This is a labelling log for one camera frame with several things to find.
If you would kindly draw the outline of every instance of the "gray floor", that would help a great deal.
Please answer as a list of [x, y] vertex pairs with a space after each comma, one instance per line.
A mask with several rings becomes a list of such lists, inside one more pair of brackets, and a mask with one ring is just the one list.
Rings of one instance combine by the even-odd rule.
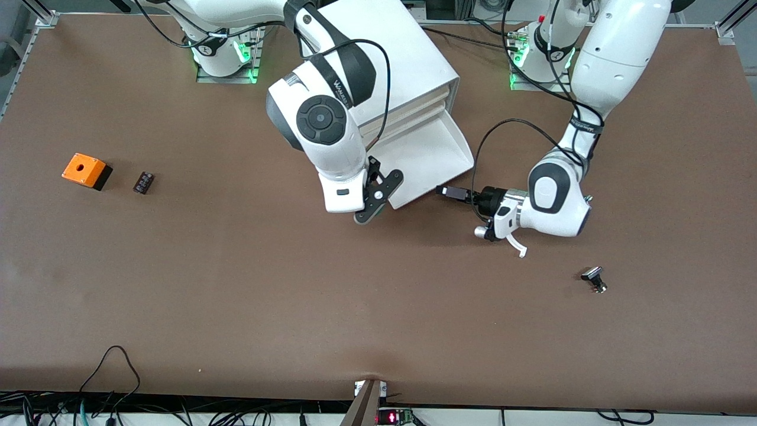
[[[20, 3], [20, 0], [2, 1]], [[684, 12], [684, 19], [687, 23], [713, 23], [725, 16], [738, 1], [697, 0]], [[61, 12], [119, 12], [109, 0], [78, 0], [77, 2], [71, 2], [70, 0], [43, 0], [43, 3], [50, 9]], [[744, 74], [749, 81], [749, 85], [752, 87], [755, 102], [757, 102], [757, 14], [753, 14], [741, 23], [734, 31], [734, 36], [739, 56], [744, 66]], [[0, 99], [5, 98], [12, 81], [12, 76], [0, 77]]]

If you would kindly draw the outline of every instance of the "brown table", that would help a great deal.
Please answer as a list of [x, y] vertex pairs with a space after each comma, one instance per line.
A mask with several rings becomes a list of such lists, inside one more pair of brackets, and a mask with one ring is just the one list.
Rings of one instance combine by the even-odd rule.
[[[506, 117], [562, 134], [571, 106], [510, 92], [496, 49], [431, 37], [472, 145]], [[409, 403], [757, 412], [757, 108], [714, 31], [665, 32], [608, 120], [586, 230], [519, 230], [524, 259], [438, 196], [327, 214], [263, 109], [300, 62], [288, 32], [257, 85], [190, 62], [136, 16], [41, 32], [0, 124], [1, 388], [75, 390], [118, 343], [146, 393], [347, 399], [376, 376]], [[549, 147], [504, 127], [478, 182], [523, 187]], [[102, 193], [60, 177], [74, 152], [113, 165]], [[90, 389], [131, 386], [114, 356]]]

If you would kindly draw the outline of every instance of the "orange and black block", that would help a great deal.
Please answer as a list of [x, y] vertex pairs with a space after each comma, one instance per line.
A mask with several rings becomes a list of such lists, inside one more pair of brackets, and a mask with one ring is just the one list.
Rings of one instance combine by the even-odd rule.
[[71, 182], [100, 191], [112, 172], [111, 166], [102, 160], [76, 153], [61, 176]]

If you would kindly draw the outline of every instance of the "metal post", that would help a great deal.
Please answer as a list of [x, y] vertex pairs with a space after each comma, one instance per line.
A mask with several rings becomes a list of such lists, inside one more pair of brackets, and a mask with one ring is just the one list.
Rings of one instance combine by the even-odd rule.
[[360, 393], [350, 404], [347, 414], [341, 421], [340, 426], [374, 426], [376, 415], [379, 410], [379, 398], [381, 397], [381, 382], [366, 380]]
[[728, 12], [723, 19], [715, 22], [718, 39], [722, 45], [734, 44], [734, 28], [742, 23], [755, 9], [757, 0], [744, 0]]
[[37, 15], [38, 27], [54, 27], [58, 13], [48, 9], [40, 0], [21, 0], [30, 11]]

